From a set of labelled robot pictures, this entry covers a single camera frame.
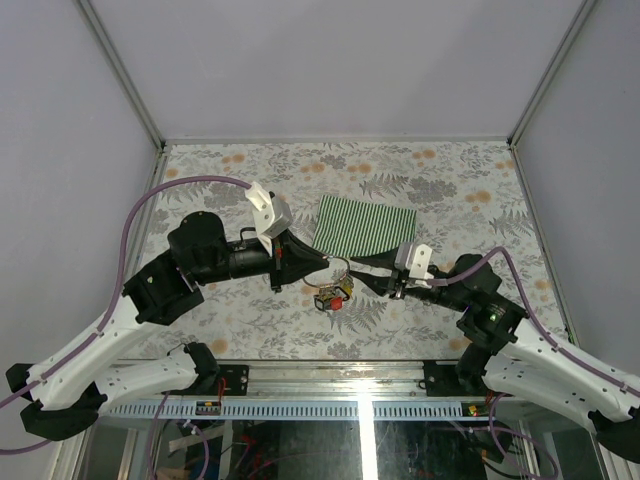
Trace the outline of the red key tag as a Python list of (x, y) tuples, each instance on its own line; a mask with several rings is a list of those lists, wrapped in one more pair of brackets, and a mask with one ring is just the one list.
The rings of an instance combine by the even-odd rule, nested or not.
[(334, 311), (340, 310), (343, 306), (343, 299), (341, 297), (335, 297), (330, 302), (331, 309)]

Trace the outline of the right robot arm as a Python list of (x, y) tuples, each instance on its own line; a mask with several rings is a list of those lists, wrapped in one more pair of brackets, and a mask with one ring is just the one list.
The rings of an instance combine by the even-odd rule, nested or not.
[(470, 344), (456, 365), (467, 394), (484, 388), (522, 398), (564, 416), (592, 433), (613, 454), (639, 460), (639, 378), (551, 333), (528, 299), (499, 292), (502, 280), (486, 255), (464, 254), (448, 271), (431, 264), (424, 244), (405, 243), (357, 263), (388, 275), (355, 278), (391, 300), (413, 297), (460, 313), (456, 326)]

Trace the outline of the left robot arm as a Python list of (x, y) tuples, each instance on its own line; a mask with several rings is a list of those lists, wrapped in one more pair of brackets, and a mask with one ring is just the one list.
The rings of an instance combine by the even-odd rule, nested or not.
[(8, 369), (11, 391), (28, 402), (20, 413), (27, 433), (62, 441), (142, 397), (216, 392), (220, 367), (204, 343), (190, 342), (129, 367), (115, 362), (202, 304), (201, 289), (208, 284), (266, 275), (278, 292), (329, 265), (325, 255), (289, 231), (270, 250), (256, 238), (229, 242), (222, 220), (205, 211), (188, 215), (168, 242), (168, 250), (124, 284), (105, 320), (96, 320), (48, 360)]

